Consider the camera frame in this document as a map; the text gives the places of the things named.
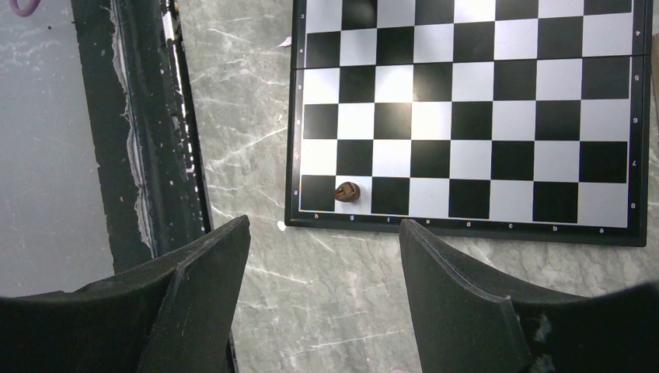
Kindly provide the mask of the dark brown chess piece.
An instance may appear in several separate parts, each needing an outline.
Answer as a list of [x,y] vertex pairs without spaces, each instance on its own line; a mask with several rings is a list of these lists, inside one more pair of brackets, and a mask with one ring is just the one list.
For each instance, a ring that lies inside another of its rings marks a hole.
[[339,202],[352,203],[359,199],[360,187],[353,182],[343,182],[334,190],[334,198]]

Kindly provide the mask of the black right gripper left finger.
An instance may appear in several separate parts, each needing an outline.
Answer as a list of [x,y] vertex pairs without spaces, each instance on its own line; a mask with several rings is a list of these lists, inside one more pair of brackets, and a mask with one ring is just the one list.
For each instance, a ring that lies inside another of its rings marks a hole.
[[73,292],[1,300],[3,372],[231,372],[249,256],[240,216]]

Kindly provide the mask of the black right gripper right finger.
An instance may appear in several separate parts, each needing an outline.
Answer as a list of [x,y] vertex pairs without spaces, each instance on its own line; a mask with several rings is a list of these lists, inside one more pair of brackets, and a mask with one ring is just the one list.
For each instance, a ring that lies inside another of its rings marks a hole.
[[455,249],[413,220],[399,227],[425,372],[656,372],[658,284],[598,297],[543,288]]

